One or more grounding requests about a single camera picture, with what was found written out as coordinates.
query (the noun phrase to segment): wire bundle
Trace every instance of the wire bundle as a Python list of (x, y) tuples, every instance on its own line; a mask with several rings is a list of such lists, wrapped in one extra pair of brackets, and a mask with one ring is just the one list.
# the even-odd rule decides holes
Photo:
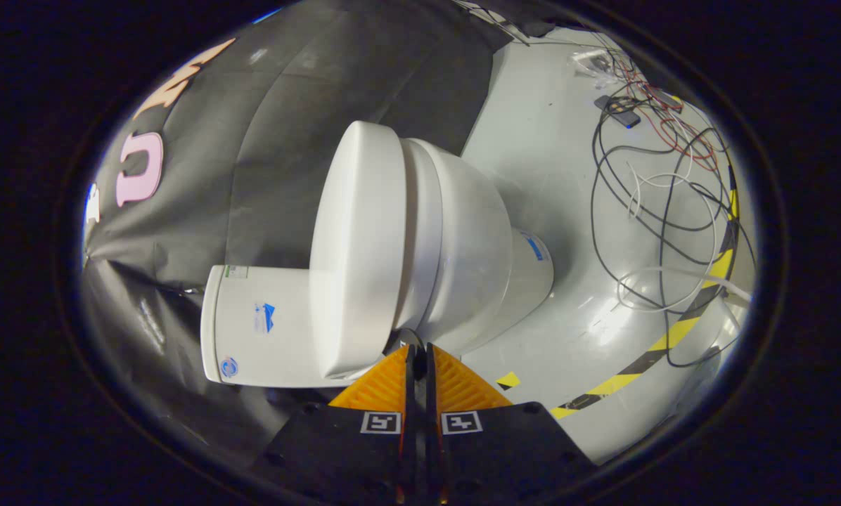
[[(603, 39), (597, 35), (597, 33), (593, 33), (600, 41)], [(615, 73), (616, 77), (622, 79), (626, 82), (625, 86), (620, 87), (619, 90), (616, 90), (610, 97), (607, 103), (605, 103), (603, 107), (603, 111), (601, 112), (600, 119), (598, 119), (598, 124), (596, 125), (595, 131), (592, 134), (592, 159), (594, 160), (596, 166), (596, 176), (592, 181), (592, 189), (590, 195), (590, 227), (592, 232), (592, 247), (595, 250), (596, 256), (598, 257), (598, 262), (601, 263), (601, 266), (604, 268), (605, 272), (617, 283), (617, 300), (620, 304), (624, 305), (627, 308), (631, 308), (634, 311), (642, 311), (643, 313), (662, 313), (664, 314), (665, 318), (665, 348), (667, 352), (665, 354), (665, 358), (667, 358), (668, 364), (674, 366), (675, 368), (687, 368), (687, 366), (691, 365), (699, 365), (711, 358), (714, 358), (718, 353), (722, 352), (728, 346), (732, 345), (736, 341), (736, 339), (731, 340), (731, 342), (727, 343), (723, 346), (722, 349), (717, 349), (715, 352), (711, 353), (708, 356), (703, 356), (698, 360), (694, 360), (693, 362), (688, 362), (684, 364), (680, 364), (674, 362), (671, 358), (670, 353), (670, 314), (677, 314), (681, 315), (684, 313), (688, 313), (689, 311), (697, 311), (701, 308), (710, 304), (717, 295), (723, 294), (723, 290), (719, 289), (715, 292), (715, 294), (707, 301), (701, 302), (701, 304), (697, 307), (690, 307), (683, 309), (682, 311), (677, 309), (685, 302), (690, 301), (691, 297), (699, 291), (701, 282), (704, 280), (710, 280), (716, 282), (724, 289), (733, 292), (744, 298), (746, 301), (751, 300), (751, 295), (747, 292), (742, 291), (740, 288), (736, 287), (729, 281), (730, 273), (732, 273), (733, 269), (733, 262), (736, 259), (736, 250), (738, 250), (738, 240), (739, 240), (739, 232), (743, 234), (743, 238), (745, 239), (746, 245), (749, 249), (749, 254), (752, 257), (752, 263), (755, 263), (755, 253), (752, 251), (751, 241), (749, 241), (748, 234), (746, 234), (745, 230), (743, 230), (742, 225), (739, 222), (739, 210), (738, 210), (738, 202), (734, 202), (731, 199), (730, 192), (736, 188), (736, 180), (733, 176), (732, 170), (732, 163), (730, 162), (729, 156), (727, 156), (727, 147), (722, 140), (719, 132), (713, 127), (704, 128), (702, 131), (697, 131), (697, 129), (693, 128), (693, 126), (684, 122), (683, 119), (675, 115), (674, 109), (677, 108), (675, 105), (671, 105), (671, 103), (664, 103), (658, 99), (655, 93), (651, 93), (652, 87), (649, 86), (648, 82), (646, 82), (645, 77), (636, 71), (635, 64), (633, 61), (629, 61), (629, 66), (625, 65), (624, 62), (619, 61), (619, 55), (615, 56), (615, 52), (609, 52), (612, 62), (612, 71)], [(616, 112), (626, 112), (626, 111), (637, 111), (640, 115), (646, 116), (648, 119), (649, 124), (651, 124), (652, 128), (655, 131), (655, 134), (661, 138), (662, 141), (668, 146), (667, 150), (650, 150), (650, 148), (640, 148), (636, 146), (627, 146), (627, 145), (617, 145), (606, 150), (603, 135), (601, 135), (601, 129), (603, 129), (604, 122), (610, 117), (610, 108), (614, 108)], [(654, 119), (652, 119), (651, 115), (655, 115), (658, 119), (657, 125), (655, 124)], [(709, 139), (707, 135), (713, 134), (713, 137), (716, 138), (717, 144), (719, 146), (714, 145)], [(633, 168), (632, 164), (627, 162), (627, 169), (629, 172), (632, 173), (633, 180), (635, 182), (635, 186), (633, 188), (627, 188), (623, 182), (621, 181), (619, 175), (614, 170), (614, 167), (611, 166), (609, 161), (609, 156), (613, 153), (618, 153), (619, 151), (623, 150), (632, 150), (636, 151), (637, 153), (645, 153), (655, 156), (661, 155), (668, 155), (672, 153), (678, 153), (679, 156), (677, 157), (676, 164), (674, 165), (674, 170), (672, 172), (665, 172), (661, 174), (657, 174), (654, 176), (649, 177), (642, 177), (636, 173), (636, 170)], [(720, 177), (719, 172), (719, 161), (717, 158), (719, 154), (724, 154), (726, 157), (727, 162), (727, 169), (729, 170), (729, 177), (730, 177), (730, 189), (727, 189), (724, 186), (724, 182)], [(681, 174), (681, 165), (682, 162), (688, 158), (688, 169), (685, 174)], [(694, 183), (690, 180), (691, 172), (693, 172), (693, 166), (701, 167), (701, 169), (709, 171), (711, 174), (715, 176), (717, 180), (717, 192), (713, 193), (706, 186), (701, 185), (701, 183)], [(652, 233), (656, 238), (658, 238), (659, 242), (659, 250), (658, 250), (658, 266), (649, 266), (648, 268), (637, 269), (631, 273), (627, 273), (623, 276), (615, 275), (609, 266), (606, 265), (604, 262), (603, 257), (601, 256), (600, 251), (598, 251), (598, 243), (596, 237), (596, 227), (595, 227), (595, 220), (594, 220), (594, 212), (593, 206), (595, 201), (595, 191), (596, 187), (598, 186), (598, 182), (604, 182), (605, 186), (608, 187), (610, 192), (614, 195), (614, 198), (623, 205), (627, 209), (627, 214), (630, 218), (636, 219), (642, 227), (646, 228), (649, 233)], [(699, 227), (687, 227), (681, 224), (675, 223), (673, 221), (668, 220), (668, 214), (671, 207), (672, 198), (674, 198), (674, 191), (677, 186), (684, 185), (691, 191), (695, 192), (696, 195), (700, 196), (700, 199), (704, 202), (707, 210), (707, 214), (709, 214), (709, 221), (706, 224), (699, 226)], [(667, 189), (667, 198), (665, 201), (665, 208), (661, 215), (656, 214), (653, 210), (649, 209), (642, 203), (642, 192), (643, 186), (651, 186), (655, 188), (666, 188)], [(620, 189), (620, 192), (626, 193), (626, 197), (620, 195), (617, 189)], [(715, 231), (715, 224), (717, 218), (719, 218), (720, 214), (725, 212), (726, 221), (729, 223), (728, 226), (732, 227), (732, 241), (733, 241), (733, 258), (731, 260), (730, 269), (727, 271), (725, 278), (718, 278), (717, 276), (710, 275), (711, 266), (714, 262), (717, 261), (717, 233)], [(647, 220), (652, 221), (654, 225), (650, 225)], [(657, 225), (660, 225), (659, 230), (655, 230)], [(667, 229), (668, 228), (677, 228), (680, 231), (690, 231), (690, 233), (697, 233), (698, 231), (706, 230), (706, 228), (711, 228), (712, 230), (712, 255), (709, 259), (696, 259), (693, 255), (687, 253), (683, 249), (674, 244), (671, 240), (668, 240), (666, 237)], [(687, 259), (688, 262), (693, 263), (695, 266), (699, 266), (704, 270), (700, 269), (700, 271), (691, 271), (687, 269), (680, 269), (680, 268), (670, 268), (670, 266), (665, 266), (665, 248), (674, 250), (677, 254), (684, 259)], [(695, 285), (693, 290), (691, 290), (686, 296), (680, 298), (677, 301), (672, 301), (668, 304), (665, 295), (665, 279), (664, 279), (664, 272), (674, 272), (680, 273), (681, 275), (690, 276), (690, 278), (697, 278), (700, 280), (699, 285)], [(628, 286), (625, 282), (627, 279), (633, 278), (634, 275), (638, 275), (639, 273), (643, 272), (658, 272), (658, 286), (659, 286), (659, 299), (657, 301), (645, 296), (644, 294), (640, 294), (632, 287)], [(629, 301), (625, 301), (624, 297), (627, 295), (635, 295), (637, 304), (632, 304)]]

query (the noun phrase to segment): red wire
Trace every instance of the red wire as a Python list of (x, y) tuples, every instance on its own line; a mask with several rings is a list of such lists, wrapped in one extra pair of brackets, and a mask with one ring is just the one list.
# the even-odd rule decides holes
[[(639, 87), (640, 90), (642, 90), (643, 95), (646, 95), (646, 97), (653, 96), (653, 95), (651, 95), (651, 93), (648, 93), (648, 91), (646, 91), (645, 87), (643, 87), (644, 84), (645, 84), (645, 86), (649, 86), (648, 82), (645, 81), (645, 77), (642, 77), (641, 79), (636, 79), (636, 77), (639, 76), (639, 72), (637, 72), (633, 68), (630, 68), (630, 70), (628, 70), (627, 67), (624, 66), (623, 62), (620, 63), (620, 67), (621, 67), (621, 70), (624, 71), (624, 76), (627, 78), (627, 83), (636, 84), (636, 86)], [(627, 97), (635, 99), (636, 98), (636, 93), (630, 93), (631, 90), (632, 90), (632, 86), (628, 86), (627, 87)], [(663, 103), (661, 100), (658, 100), (657, 98), (655, 100), (657, 100), (658, 103), (662, 106), (662, 109), (664, 109), (665, 111), (668, 110), (669, 106), (666, 105), (666, 103)], [(677, 144), (677, 141), (674, 140), (674, 138), (671, 137), (671, 134), (668, 134), (668, 132), (666, 131), (666, 129), (665, 129), (666, 122), (678, 122), (679, 121), (682, 128), (687, 129), (687, 131), (689, 131), (690, 134), (697, 135), (695, 129), (693, 127), (691, 127), (689, 124), (687, 124), (687, 122), (682, 121), (682, 119), (664, 118), (664, 119), (662, 119), (661, 124), (659, 124), (659, 125), (661, 125), (661, 129), (659, 130), (658, 127), (655, 126), (655, 122), (652, 121), (652, 118), (649, 118), (649, 116), (646, 114), (646, 110), (643, 109), (643, 107), (641, 105), (637, 105), (636, 108), (639, 109), (639, 111), (642, 112), (643, 115), (646, 116), (646, 119), (648, 119), (649, 124), (652, 125), (652, 129), (654, 129), (655, 133), (658, 134), (658, 137), (660, 137), (661, 140), (665, 142), (665, 144), (667, 144), (668, 146), (673, 148), (678, 153), (684, 153), (684, 151)], [(665, 136), (662, 135), (662, 132), (664, 132), (664, 134), (667, 134), (667, 138), (665, 138)], [(699, 138), (698, 141), (701, 144), (703, 144), (703, 146), (705, 146), (707, 148), (707, 154), (696, 156), (694, 153), (691, 153), (691, 157), (693, 158), (693, 161), (695, 161), (696, 164), (699, 164), (699, 167), (702, 167), (704, 170), (714, 172), (715, 170), (717, 170), (716, 169), (717, 158), (715, 156), (714, 146), (709, 141), (703, 140), (703, 138)], [(713, 160), (715, 162), (714, 163), (715, 167), (706, 166), (706, 164), (701, 163), (701, 160), (707, 160), (707, 158), (709, 158), (709, 157), (711, 158), (711, 160)]]

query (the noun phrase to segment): pink letter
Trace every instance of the pink letter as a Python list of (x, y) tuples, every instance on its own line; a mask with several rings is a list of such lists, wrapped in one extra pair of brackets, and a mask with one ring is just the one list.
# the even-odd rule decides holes
[(137, 151), (145, 151), (148, 156), (145, 172), (138, 176), (124, 176), (124, 171), (117, 175), (115, 193), (117, 195), (117, 206), (121, 207), (124, 202), (145, 200), (154, 195), (158, 189), (161, 179), (161, 160), (164, 157), (164, 148), (161, 144), (161, 135), (150, 132), (149, 134), (128, 135), (121, 147), (121, 163), (127, 157)]

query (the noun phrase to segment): blue logo sticker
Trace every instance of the blue logo sticker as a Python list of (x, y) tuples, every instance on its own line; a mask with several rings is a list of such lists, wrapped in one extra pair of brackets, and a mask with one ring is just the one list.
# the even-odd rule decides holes
[(274, 314), (274, 307), (270, 304), (255, 304), (255, 331), (261, 334), (269, 333), (274, 327), (270, 320)]
[(225, 377), (235, 377), (237, 372), (240, 372), (240, 366), (236, 364), (236, 360), (228, 357), (221, 362), (221, 374)]
[(539, 251), (539, 246), (536, 245), (536, 241), (533, 238), (527, 237), (527, 242), (530, 243), (530, 246), (533, 246), (533, 252), (536, 253), (536, 260), (542, 262), (542, 252)]

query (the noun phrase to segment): electronic device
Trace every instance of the electronic device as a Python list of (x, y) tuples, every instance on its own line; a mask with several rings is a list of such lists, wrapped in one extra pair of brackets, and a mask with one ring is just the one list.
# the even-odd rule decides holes
[[(601, 111), (604, 111), (605, 105), (608, 105), (608, 100), (609, 96), (600, 96), (595, 100), (595, 106)], [(626, 128), (633, 128), (639, 123), (639, 115), (633, 111), (627, 111), (627, 109), (625, 109), (624, 106), (619, 105), (619, 103), (611, 103), (608, 105), (608, 112), (612, 118), (617, 119), (617, 121)]]

